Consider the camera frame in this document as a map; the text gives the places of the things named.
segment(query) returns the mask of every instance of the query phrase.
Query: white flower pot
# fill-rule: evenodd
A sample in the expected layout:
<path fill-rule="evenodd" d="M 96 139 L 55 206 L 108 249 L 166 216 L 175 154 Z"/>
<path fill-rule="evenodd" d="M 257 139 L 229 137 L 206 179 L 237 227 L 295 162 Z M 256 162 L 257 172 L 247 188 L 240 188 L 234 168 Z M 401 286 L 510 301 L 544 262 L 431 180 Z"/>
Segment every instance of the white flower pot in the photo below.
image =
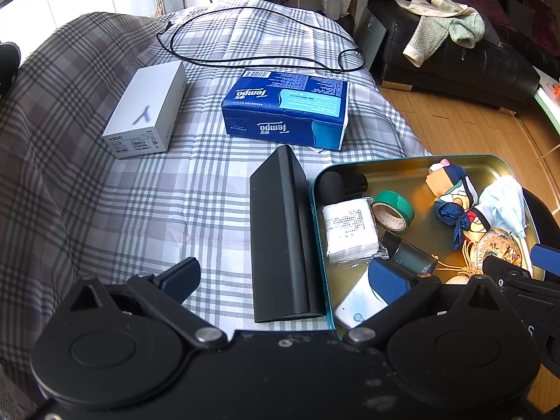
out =
<path fill-rule="evenodd" d="M 348 15 L 348 7 L 352 0 L 341 0 L 341 17 Z M 321 9 L 323 9 L 324 13 L 327 13 L 327 0 L 321 0 Z"/>

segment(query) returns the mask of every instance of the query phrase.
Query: patterned cloth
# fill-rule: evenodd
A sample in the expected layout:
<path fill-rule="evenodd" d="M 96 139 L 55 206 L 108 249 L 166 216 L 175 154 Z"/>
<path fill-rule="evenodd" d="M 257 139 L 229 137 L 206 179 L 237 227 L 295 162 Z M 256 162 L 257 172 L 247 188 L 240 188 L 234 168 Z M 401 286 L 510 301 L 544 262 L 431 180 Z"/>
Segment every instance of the patterned cloth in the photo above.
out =
<path fill-rule="evenodd" d="M 30 349 L 80 277 L 124 283 L 188 256 L 200 261 L 202 281 L 186 307 L 229 336 L 326 327 L 324 318 L 253 321 L 249 176 L 279 144 L 225 133 L 220 103 L 242 70 L 185 63 L 188 85 L 167 153 L 119 161 L 101 136 L 136 70 L 174 59 L 154 36 L 168 20 L 163 41 L 192 15 L 246 6 L 347 36 L 321 15 L 260 0 L 158 18 L 94 13 L 58 29 L 21 67 L 0 103 L 0 359 L 16 384 L 32 386 Z M 201 17 L 175 43 L 192 57 L 284 54 L 332 67 L 352 44 L 250 8 Z M 347 58 L 349 67 L 361 63 L 355 53 Z M 427 153 L 366 69 L 317 74 L 350 82 L 349 124 L 339 152 L 293 147 L 309 180 L 333 163 Z"/>

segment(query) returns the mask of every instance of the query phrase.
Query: white gauze pack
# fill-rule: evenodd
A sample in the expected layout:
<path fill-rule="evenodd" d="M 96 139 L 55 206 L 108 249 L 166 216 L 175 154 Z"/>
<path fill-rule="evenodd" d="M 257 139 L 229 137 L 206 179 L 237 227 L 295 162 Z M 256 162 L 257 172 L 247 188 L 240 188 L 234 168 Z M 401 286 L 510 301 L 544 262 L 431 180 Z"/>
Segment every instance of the white gauze pack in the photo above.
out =
<path fill-rule="evenodd" d="M 373 257 L 379 239 L 369 198 L 347 200 L 323 207 L 329 263 Z"/>

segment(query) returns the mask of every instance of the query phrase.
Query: wooden floor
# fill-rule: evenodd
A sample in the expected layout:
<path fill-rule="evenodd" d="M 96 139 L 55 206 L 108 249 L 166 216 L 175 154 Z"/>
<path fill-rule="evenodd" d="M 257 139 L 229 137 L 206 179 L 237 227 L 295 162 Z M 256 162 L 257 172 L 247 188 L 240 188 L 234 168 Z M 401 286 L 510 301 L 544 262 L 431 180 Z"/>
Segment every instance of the wooden floor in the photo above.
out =
<path fill-rule="evenodd" d="M 432 154 L 495 154 L 560 223 L 560 148 L 539 159 L 560 144 L 560 136 L 536 104 L 512 117 L 490 106 L 432 92 L 387 88 L 381 92 Z M 528 399 L 541 412 L 555 408 L 560 404 L 560 380 L 541 366 Z"/>

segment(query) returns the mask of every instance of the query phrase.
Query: vivo y500 box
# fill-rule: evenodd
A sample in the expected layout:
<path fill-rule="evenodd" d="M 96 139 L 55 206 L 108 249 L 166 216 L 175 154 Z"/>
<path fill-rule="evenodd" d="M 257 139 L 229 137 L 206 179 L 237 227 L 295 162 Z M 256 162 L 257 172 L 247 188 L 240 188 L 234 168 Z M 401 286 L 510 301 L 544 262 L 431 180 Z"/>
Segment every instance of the vivo y500 box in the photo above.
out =
<path fill-rule="evenodd" d="M 183 61 L 138 69 L 103 133 L 113 154 L 121 160 L 167 151 L 186 86 Z"/>
<path fill-rule="evenodd" d="M 348 82 L 247 70 L 222 101 L 228 134 L 340 150 L 348 124 Z"/>

